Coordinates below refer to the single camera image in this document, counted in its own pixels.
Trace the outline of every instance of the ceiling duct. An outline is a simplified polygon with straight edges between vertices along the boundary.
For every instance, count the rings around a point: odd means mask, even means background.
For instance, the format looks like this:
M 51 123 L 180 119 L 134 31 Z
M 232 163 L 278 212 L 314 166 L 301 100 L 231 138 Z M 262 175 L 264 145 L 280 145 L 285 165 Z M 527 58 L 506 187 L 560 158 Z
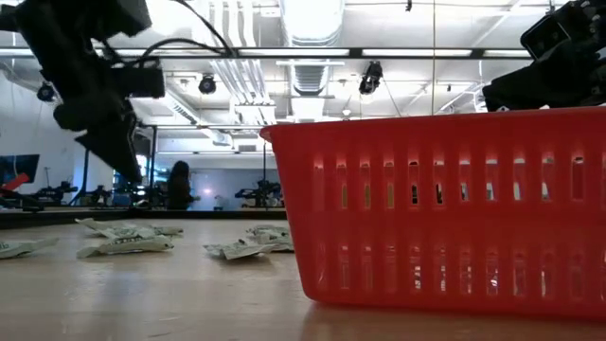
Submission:
M 343 26 L 344 0 L 280 0 L 279 4 L 283 33 L 289 46 L 337 46 Z M 291 66 L 295 92 L 301 96 L 320 95 L 329 72 L 328 66 Z

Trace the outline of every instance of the person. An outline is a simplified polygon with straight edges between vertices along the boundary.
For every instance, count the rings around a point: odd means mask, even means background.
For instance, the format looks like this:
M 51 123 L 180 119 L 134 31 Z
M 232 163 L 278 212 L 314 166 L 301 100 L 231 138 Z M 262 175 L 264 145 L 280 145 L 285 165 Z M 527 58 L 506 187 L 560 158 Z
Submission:
M 172 167 L 168 187 L 167 209 L 187 210 L 189 205 L 199 197 L 191 196 L 189 186 L 189 165 L 185 161 L 177 161 Z

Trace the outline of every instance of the fluorescent light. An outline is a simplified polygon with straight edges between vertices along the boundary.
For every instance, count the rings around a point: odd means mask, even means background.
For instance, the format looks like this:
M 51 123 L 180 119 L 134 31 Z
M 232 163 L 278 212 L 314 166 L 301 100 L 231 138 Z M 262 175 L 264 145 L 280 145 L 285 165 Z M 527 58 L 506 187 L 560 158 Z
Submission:
M 192 155 L 193 152 L 157 152 L 162 155 Z
M 372 49 L 366 48 L 362 50 L 363 56 L 377 57 L 433 57 L 434 52 L 436 57 L 469 57 L 472 55 L 470 49 Z
M 486 50 L 485 57 L 526 57 L 530 58 L 530 54 L 526 50 Z
M 216 130 L 261 130 L 265 126 L 254 126 L 254 125 L 203 125 L 205 129 L 216 129 Z
M 345 66 L 345 62 L 335 61 L 276 61 L 277 66 Z
M 270 151 L 267 151 L 265 153 L 268 154 L 268 155 L 269 154 L 271 154 L 271 155 L 274 154 L 274 152 L 270 152 Z M 239 152 L 239 154 L 243 154 L 243 155 L 260 155 L 261 154 L 261 155 L 263 155 L 263 152 Z
M 198 126 L 194 126 L 194 125 L 166 125 L 166 126 L 158 126 L 157 127 L 160 130 L 196 130 L 196 129 L 200 129 Z
M 325 47 L 299 47 L 299 48 L 243 48 L 240 50 L 242 57 L 255 56 L 348 56 L 349 50 L 346 48 L 325 48 Z
M 267 154 L 274 154 L 272 151 L 267 151 Z M 200 151 L 200 152 L 158 152 L 161 155 L 259 155 L 261 152 L 238 152 L 238 151 Z

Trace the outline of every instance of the black cable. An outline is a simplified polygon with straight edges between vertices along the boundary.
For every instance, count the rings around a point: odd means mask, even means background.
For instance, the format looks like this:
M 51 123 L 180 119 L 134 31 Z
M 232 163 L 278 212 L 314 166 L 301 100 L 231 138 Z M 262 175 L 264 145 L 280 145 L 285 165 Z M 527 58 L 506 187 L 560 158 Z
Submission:
M 186 9 L 189 9 L 196 17 L 198 17 L 198 19 L 200 19 L 205 26 L 208 28 L 208 30 L 210 30 L 210 32 L 217 38 L 217 40 L 223 45 L 224 50 L 217 48 L 217 47 L 213 47 L 213 46 L 209 46 L 206 45 L 204 43 L 200 43 L 200 42 L 196 42 L 192 39 L 188 39 L 188 38 L 167 38 L 164 40 L 161 40 L 153 45 L 150 45 L 145 52 L 143 52 L 143 54 L 137 58 L 135 61 L 133 62 L 124 62 L 123 59 L 120 57 L 120 55 L 117 53 L 117 51 L 111 47 L 107 41 L 103 41 L 103 45 L 105 46 L 106 50 L 108 51 L 108 53 L 110 54 L 110 57 L 112 58 L 112 61 L 114 63 L 123 63 L 124 66 L 133 66 L 137 63 L 140 64 L 140 66 L 143 66 L 143 63 L 152 60 L 153 58 L 150 56 L 151 53 L 156 50 L 157 48 L 164 46 L 164 45 L 169 45 L 169 44 L 175 44 L 175 43 L 183 43 L 183 44 L 190 44 L 190 45 L 195 45 L 198 46 L 200 48 L 203 49 L 207 49 L 209 51 L 215 52 L 219 55 L 221 55 L 222 57 L 234 57 L 236 56 L 236 51 L 233 50 L 231 48 L 231 46 L 227 43 L 227 41 L 225 40 L 224 37 L 221 36 L 221 34 L 219 34 L 219 32 L 217 32 L 217 30 L 202 16 L 200 15 L 196 9 L 194 9 L 190 4 L 188 4 L 185 0 L 170 0 L 170 1 L 174 1 L 182 6 L 184 6 Z
M 205 26 L 208 28 L 208 30 L 210 30 L 210 33 L 212 33 L 217 38 L 219 43 L 221 43 L 221 45 L 223 45 L 225 50 L 228 51 L 231 56 L 236 55 L 235 51 L 231 48 L 231 46 L 229 46 L 229 44 L 221 36 L 221 34 L 219 34 L 219 32 L 217 32 L 217 30 L 202 15 L 198 14 L 196 9 L 194 9 L 190 4 L 188 4 L 185 0 L 171 0 L 171 1 L 174 1 L 174 2 L 184 6 L 186 9 L 189 9 L 195 16 L 198 17 L 198 19 L 202 20 L 202 22 L 205 24 Z

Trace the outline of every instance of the black camera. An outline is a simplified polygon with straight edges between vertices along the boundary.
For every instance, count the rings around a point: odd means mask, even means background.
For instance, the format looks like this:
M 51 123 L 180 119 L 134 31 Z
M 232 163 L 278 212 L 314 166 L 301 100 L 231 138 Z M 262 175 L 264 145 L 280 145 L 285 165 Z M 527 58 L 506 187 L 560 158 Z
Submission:
M 360 95 L 370 95 L 377 90 L 383 77 L 383 68 L 379 62 L 370 62 L 360 82 Z
M 489 111 L 599 105 L 606 102 L 606 7 L 570 1 L 522 35 L 534 62 L 482 90 Z
M 213 75 L 203 75 L 198 90 L 204 95 L 214 94 L 217 91 L 217 83 Z
M 36 96 L 41 101 L 51 102 L 55 99 L 55 89 L 49 83 L 43 82 Z

